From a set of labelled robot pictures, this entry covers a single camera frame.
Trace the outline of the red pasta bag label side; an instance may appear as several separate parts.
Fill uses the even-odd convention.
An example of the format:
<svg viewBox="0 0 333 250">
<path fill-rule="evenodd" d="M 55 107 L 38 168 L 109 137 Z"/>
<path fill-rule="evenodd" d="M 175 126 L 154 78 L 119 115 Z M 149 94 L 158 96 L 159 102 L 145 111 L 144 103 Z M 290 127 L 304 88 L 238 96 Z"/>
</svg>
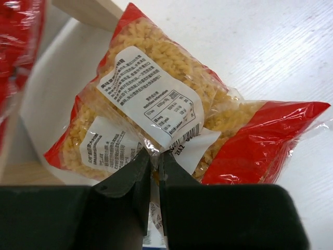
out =
<svg viewBox="0 0 333 250">
<path fill-rule="evenodd" d="M 204 188 L 205 249 L 308 249 L 293 201 L 275 181 L 329 106 L 243 99 L 130 3 L 96 77 L 75 97 L 65 133 L 44 156 L 101 182 L 145 149 L 150 216 L 167 249 L 159 191 L 164 153 Z"/>
</svg>

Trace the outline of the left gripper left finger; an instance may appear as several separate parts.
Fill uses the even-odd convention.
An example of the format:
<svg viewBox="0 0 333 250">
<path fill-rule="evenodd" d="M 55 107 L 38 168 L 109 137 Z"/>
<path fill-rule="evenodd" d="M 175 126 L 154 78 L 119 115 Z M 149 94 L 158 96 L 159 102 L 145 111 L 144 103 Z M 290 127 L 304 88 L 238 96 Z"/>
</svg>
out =
<svg viewBox="0 0 333 250">
<path fill-rule="evenodd" d="M 91 187 L 74 249 L 142 249 L 148 228 L 150 175 L 150 157 L 143 149 Z"/>
</svg>

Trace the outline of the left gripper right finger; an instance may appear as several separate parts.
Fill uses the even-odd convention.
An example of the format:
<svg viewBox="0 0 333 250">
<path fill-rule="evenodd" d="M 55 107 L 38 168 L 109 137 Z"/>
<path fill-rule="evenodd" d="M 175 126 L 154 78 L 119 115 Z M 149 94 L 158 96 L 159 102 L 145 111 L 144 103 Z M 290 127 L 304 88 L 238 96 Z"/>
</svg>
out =
<svg viewBox="0 0 333 250">
<path fill-rule="evenodd" d="M 168 249 L 205 249 L 200 231 L 204 188 L 171 153 L 162 154 L 159 162 L 159 191 Z"/>
</svg>

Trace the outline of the red pasta bag front side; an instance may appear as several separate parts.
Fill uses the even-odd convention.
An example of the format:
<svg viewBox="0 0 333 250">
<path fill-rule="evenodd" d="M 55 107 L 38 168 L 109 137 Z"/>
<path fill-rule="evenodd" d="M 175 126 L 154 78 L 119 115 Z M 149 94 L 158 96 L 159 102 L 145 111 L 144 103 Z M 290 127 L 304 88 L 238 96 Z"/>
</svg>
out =
<svg viewBox="0 0 333 250">
<path fill-rule="evenodd" d="M 46 1 L 1 1 L 1 144 L 37 57 Z"/>
</svg>

